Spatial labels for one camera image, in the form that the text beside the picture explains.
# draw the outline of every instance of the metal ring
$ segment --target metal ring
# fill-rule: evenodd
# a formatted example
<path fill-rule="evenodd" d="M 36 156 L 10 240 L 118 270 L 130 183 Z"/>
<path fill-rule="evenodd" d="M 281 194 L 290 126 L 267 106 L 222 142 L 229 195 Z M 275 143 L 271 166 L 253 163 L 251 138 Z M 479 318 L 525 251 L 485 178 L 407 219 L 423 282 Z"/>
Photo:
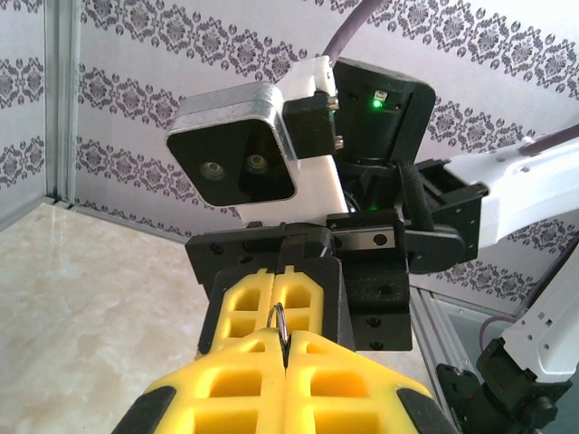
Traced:
<path fill-rule="evenodd" d="M 275 321 L 276 325 L 280 330 L 280 338 L 281 342 L 284 345 L 288 344 L 289 337 L 288 337 L 288 324 L 286 323 L 286 314 L 283 312 L 283 305 L 278 303 L 277 305 L 271 307 L 270 313 L 268 314 L 268 323 L 267 326 L 271 327 L 271 320 L 273 319 L 273 313 L 275 312 Z"/>

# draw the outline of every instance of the yellow rubber pad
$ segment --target yellow rubber pad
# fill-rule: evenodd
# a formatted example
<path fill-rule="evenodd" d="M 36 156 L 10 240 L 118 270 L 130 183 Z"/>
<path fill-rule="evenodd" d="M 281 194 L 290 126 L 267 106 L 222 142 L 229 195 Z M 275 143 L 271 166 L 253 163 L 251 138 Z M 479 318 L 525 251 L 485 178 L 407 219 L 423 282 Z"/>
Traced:
<path fill-rule="evenodd" d="M 307 331 L 292 335 L 287 370 L 279 331 L 263 329 L 151 384 L 176 395 L 155 434 L 417 434 L 399 373 Z"/>
<path fill-rule="evenodd" d="M 261 269 L 225 292 L 211 352 L 264 328 L 271 307 L 278 302 L 284 307 L 289 333 L 322 334 L 324 289 L 293 266 L 279 275 Z"/>

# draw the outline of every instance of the camera lens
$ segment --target camera lens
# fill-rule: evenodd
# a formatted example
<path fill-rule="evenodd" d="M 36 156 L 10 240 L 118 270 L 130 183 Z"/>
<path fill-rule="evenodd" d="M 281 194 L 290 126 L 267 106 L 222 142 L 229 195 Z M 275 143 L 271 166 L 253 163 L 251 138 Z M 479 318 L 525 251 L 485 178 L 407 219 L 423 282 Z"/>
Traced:
<path fill-rule="evenodd" d="M 268 172 L 268 160 L 262 156 L 248 156 L 246 160 L 247 171 L 255 175 L 264 175 Z"/>
<path fill-rule="evenodd" d="M 210 181 L 221 181 L 225 178 L 225 169 L 213 161 L 203 163 L 200 167 L 200 171 L 201 176 Z"/>

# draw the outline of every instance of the marble floor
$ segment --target marble floor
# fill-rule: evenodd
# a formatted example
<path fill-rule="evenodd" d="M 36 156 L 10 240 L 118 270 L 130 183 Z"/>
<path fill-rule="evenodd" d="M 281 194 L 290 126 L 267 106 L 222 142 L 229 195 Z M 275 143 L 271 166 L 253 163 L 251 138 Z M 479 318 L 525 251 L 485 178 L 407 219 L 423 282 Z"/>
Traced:
<path fill-rule="evenodd" d="M 206 309 L 183 245 L 41 205 L 0 232 L 0 433 L 111 432 Z M 364 355 L 432 389 L 417 344 Z"/>

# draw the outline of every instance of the patterned wallpaper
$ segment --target patterned wallpaper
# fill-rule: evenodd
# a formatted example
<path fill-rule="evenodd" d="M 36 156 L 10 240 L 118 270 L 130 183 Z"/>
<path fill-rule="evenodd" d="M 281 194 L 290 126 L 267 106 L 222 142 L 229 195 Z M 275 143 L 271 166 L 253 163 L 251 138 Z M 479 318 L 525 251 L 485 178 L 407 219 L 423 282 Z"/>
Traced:
<path fill-rule="evenodd" d="M 203 203 L 163 148 L 170 118 L 188 95 L 278 80 L 294 61 L 321 52 L 356 4 L 84 0 L 77 204 L 185 236 L 238 227 L 234 210 Z M 482 152 L 579 116 L 577 35 L 555 37 L 516 18 L 461 1 L 387 0 L 346 54 L 424 77 L 437 90 L 420 158 Z M 383 44 L 363 45 L 370 40 Z M 475 82 L 509 99 L 482 99 Z M 554 102 L 568 116 L 528 109 Z M 577 212 L 537 223 L 475 261 L 414 283 L 512 311 L 577 227 Z"/>
<path fill-rule="evenodd" d="M 0 219 L 45 194 L 43 53 L 43 2 L 0 0 Z"/>

